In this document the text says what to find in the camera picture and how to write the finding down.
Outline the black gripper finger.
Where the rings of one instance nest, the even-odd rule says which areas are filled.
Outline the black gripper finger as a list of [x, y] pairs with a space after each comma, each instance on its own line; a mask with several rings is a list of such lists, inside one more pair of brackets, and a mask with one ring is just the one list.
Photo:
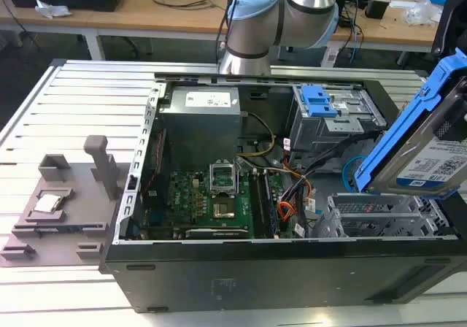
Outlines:
[[458, 99], [447, 110], [435, 136], [442, 141], [463, 142], [466, 140], [466, 99]]

